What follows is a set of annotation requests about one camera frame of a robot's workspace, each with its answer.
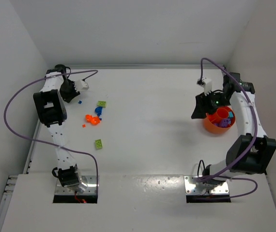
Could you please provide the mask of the purple round lego piece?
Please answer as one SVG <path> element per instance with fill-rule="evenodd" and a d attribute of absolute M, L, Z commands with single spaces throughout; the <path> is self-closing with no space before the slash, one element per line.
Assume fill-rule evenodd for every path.
<path fill-rule="evenodd" d="M 229 128 L 231 126 L 231 119 L 230 118 L 225 118 L 225 119 L 222 119 L 218 125 L 218 127 L 220 128 Z"/>

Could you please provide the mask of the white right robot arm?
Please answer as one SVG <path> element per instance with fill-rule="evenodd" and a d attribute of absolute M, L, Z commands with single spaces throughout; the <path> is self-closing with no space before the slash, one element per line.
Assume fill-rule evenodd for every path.
<path fill-rule="evenodd" d="M 276 150 L 276 140 L 264 131 L 255 106 L 255 89 L 252 83 L 240 79 L 239 73 L 223 77 L 222 90 L 212 90 L 212 81 L 201 77 L 197 84 L 204 91 L 195 97 L 196 107 L 192 119 L 206 119 L 220 107 L 233 110 L 238 138 L 227 151 L 226 158 L 206 166 L 197 181 L 220 185 L 226 178 L 243 174 L 264 174 Z"/>

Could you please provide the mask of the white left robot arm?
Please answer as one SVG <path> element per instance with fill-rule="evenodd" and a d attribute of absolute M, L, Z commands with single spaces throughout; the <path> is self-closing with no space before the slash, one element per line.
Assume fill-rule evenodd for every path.
<path fill-rule="evenodd" d="M 67 119 L 65 103 L 80 95 L 74 81 L 69 79 L 66 72 L 69 67 L 58 64 L 53 69 L 47 70 L 43 88 L 33 94 L 33 100 L 39 116 L 56 144 L 57 167 L 52 170 L 64 188 L 77 191 L 80 184 L 77 162 L 64 147 L 68 143 L 64 135 L 64 122 Z"/>

